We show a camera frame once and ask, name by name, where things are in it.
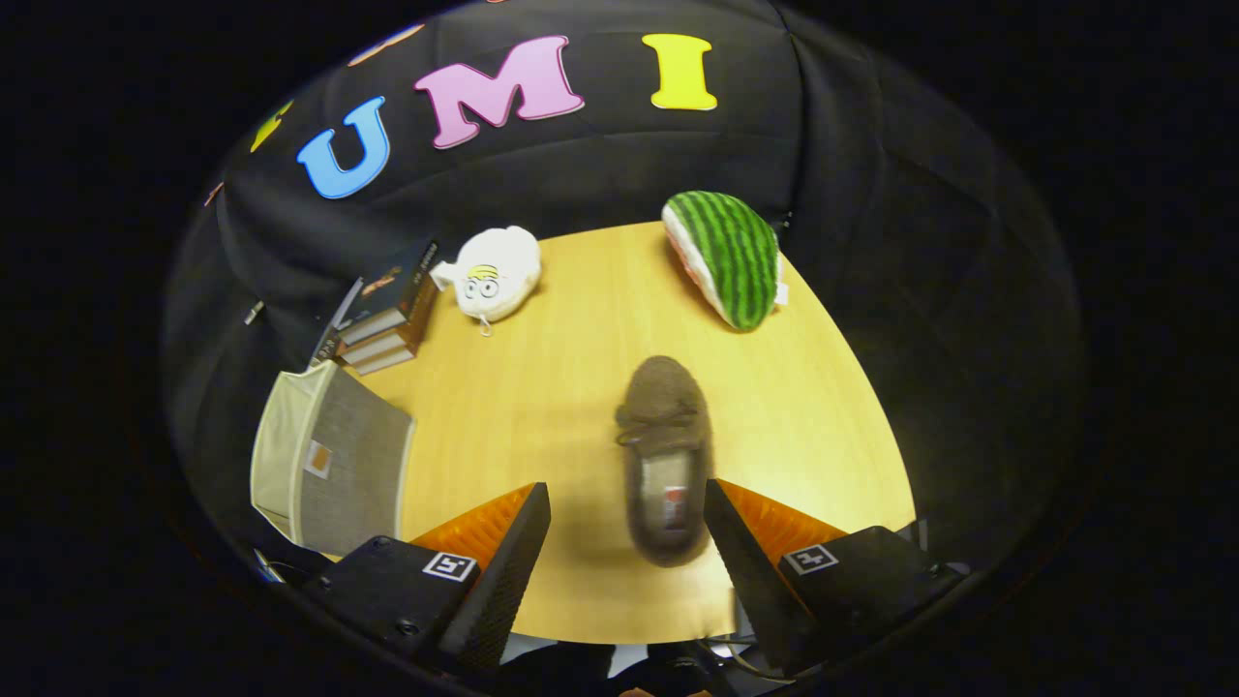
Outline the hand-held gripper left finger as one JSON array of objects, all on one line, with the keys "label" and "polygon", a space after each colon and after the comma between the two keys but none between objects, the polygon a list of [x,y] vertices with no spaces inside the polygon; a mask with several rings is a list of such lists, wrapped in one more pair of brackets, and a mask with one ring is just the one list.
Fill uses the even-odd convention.
[{"label": "hand-held gripper left finger", "polygon": [[302,591],[382,652],[486,678],[499,669],[550,522],[548,487],[530,482],[413,541],[367,539]]}]

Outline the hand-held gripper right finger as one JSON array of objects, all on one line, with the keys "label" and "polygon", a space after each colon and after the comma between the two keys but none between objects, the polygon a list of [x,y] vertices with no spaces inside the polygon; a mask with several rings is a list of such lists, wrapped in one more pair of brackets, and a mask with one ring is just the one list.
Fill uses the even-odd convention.
[{"label": "hand-held gripper right finger", "polygon": [[771,667],[787,678],[849,660],[959,586],[959,566],[893,530],[844,532],[722,479],[704,520]]}]

